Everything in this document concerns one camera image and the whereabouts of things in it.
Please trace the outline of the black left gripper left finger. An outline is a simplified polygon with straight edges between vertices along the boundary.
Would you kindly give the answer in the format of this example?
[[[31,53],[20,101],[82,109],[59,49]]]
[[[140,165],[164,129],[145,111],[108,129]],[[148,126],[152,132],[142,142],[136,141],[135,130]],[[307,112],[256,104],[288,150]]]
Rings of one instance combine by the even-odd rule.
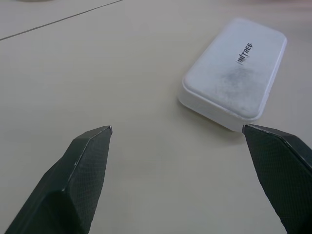
[[[101,195],[111,126],[73,139],[4,234],[88,234]]]

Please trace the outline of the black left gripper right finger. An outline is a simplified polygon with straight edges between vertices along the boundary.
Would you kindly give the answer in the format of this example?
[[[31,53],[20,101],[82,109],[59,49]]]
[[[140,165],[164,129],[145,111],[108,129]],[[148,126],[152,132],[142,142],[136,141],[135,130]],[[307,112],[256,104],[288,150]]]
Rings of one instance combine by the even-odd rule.
[[[246,124],[258,180],[287,234],[312,234],[312,149],[295,135]]]

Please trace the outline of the white rectangular box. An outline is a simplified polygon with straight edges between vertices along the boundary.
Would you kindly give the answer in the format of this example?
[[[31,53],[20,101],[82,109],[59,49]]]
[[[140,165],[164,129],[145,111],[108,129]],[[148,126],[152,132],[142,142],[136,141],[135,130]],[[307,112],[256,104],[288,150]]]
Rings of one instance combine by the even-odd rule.
[[[240,132],[262,116],[286,45],[277,30],[233,19],[185,74],[180,103]]]

